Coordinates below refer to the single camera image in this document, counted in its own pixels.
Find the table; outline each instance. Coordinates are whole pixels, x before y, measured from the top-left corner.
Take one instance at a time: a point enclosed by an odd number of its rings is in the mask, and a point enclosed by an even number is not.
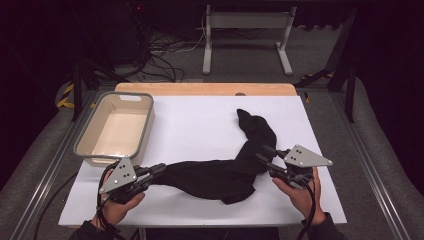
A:
[[[153,95],[156,117],[142,166],[159,162],[171,164],[182,159],[202,161],[235,157],[246,140],[238,126],[235,127],[235,106],[265,117],[277,135],[278,148],[292,148],[301,143],[320,153],[302,101],[290,84],[121,83],[115,90]],[[233,96],[240,92],[248,96]],[[103,168],[83,161],[59,225],[78,226],[83,220],[92,218],[102,172]],[[335,223],[346,223],[328,169],[320,167],[319,172],[324,186],[323,209],[331,212]],[[258,175],[254,187],[256,191],[248,199],[225,205],[218,200],[192,197],[172,187],[153,185],[146,191],[143,202],[128,213],[121,225],[152,228],[299,224],[302,215],[274,186],[268,174]]]

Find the dark background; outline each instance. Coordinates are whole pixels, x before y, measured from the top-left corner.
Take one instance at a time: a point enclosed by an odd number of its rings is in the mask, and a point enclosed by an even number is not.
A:
[[[111,69],[116,64],[139,63],[143,57],[140,36],[123,4],[72,3],[72,11],[70,3],[61,1],[6,0],[0,4],[2,188],[57,113],[57,91],[69,80],[80,57]],[[424,36],[420,32],[424,19],[419,5],[392,2],[360,10],[343,60],[357,66],[383,131],[412,183],[424,194],[420,151],[424,146],[420,121],[424,112]],[[190,38],[204,9],[145,6],[143,11],[151,14],[144,19],[149,24]],[[339,27],[347,13],[348,9],[299,7],[293,25]]]

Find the white table surface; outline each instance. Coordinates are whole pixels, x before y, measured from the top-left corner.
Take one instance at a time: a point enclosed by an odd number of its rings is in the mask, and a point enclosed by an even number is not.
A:
[[[238,127],[237,108],[264,117],[277,135],[277,148],[300,144],[321,154],[299,96],[156,96],[155,120],[141,166],[181,161],[234,159],[246,141]],[[338,159],[331,159],[337,164]],[[274,163],[284,166],[281,159]],[[321,205],[334,222],[346,223],[327,167],[319,167]],[[104,168],[83,161],[59,225],[79,226],[95,213],[98,182]],[[152,185],[146,197],[120,225],[140,227],[283,226],[299,224],[302,215],[271,181],[257,176],[256,191],[246,200],[225,205],[199,199],[169,186]]]

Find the gray floor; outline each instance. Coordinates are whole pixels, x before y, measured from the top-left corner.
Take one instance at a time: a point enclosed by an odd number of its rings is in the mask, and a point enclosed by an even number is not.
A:
[[[321,70],[328,58],[339,30],[314,29],[304,31],[295,28],[290,35],[287,54],[294,74],[285,76],[274,48],[280,33],[263,31],[256,40],[246,40],[229,33],[214,35],[211,74],[201,73],[202,46],[190,52],[168,53],[164,57],[174,66],[183,68],[186,81],[196,82],[263,82],[295,83],[304,74]],[[156,71],[146,67],[146,71]],[[157,80],[137,74],[132,81]],[[310,95],[304,106],[324,156],[334,159],[336,164],[330,174],[337,186],[348,223],[339,226],[350,239],[424,239],[424,199],[411,185],[381,131],[366,90],[358,81],[355,92],[354,120],[348,123],[342,112],[344,94],[328,93],[326,80],[308,88],[297,89],[303,98]],[[113,90],[102,85],[101,91],[85,96],[99,95]],[[90,109],[81,121],[84,121]],[[72,109],[61,108],[59,114],[47,125],[21,164],[0,193],[0,236],[7,239],[32,239],[39,212],[44,208],[60,185],[78,171],[81,159],[72,149],[65,148],[62,140],[68,139],[69,129],[79,127],[71,123]],[[44,173],[57,165],[52,178],[43,179]],[[39,183],[53,182],[49,185]],[[51,203],[39,227],[38,239],[66,239],[72,229],[57,225],[71,188],[68,184]],[[29,214],[28,204],[37,189],[46,189],[40,194],[39,207]],[[129,237],[134,229],[123,229]],[[280,228],[281,239],[295,239],[300,225]]]

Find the black cloth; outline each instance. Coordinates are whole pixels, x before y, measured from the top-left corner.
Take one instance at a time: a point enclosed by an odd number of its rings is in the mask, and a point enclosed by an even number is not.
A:
[[[311,225],[308,229],[309,240],[348,240],[343,233],[339,232],[336,225],[334,225],[333,218],[330,213],[325,213],[327,217],[324,222],[319,225]]]
[[[97,229],[90,221],[84,221],[82,226],[74,231],[70,240],[113,240],[116,229],[110,231],[101,231]]]
[[[263,117],[252,116],[242,109],[237,109],[237,115],[247,141],[235,159],[170,164],[152,184],[176,187],[203,199],[220,199],[225,204],[248,198],[255,191],[256,175],[267,171],[256,153],[267,156],[262,146],[275,148],[277,137]]]

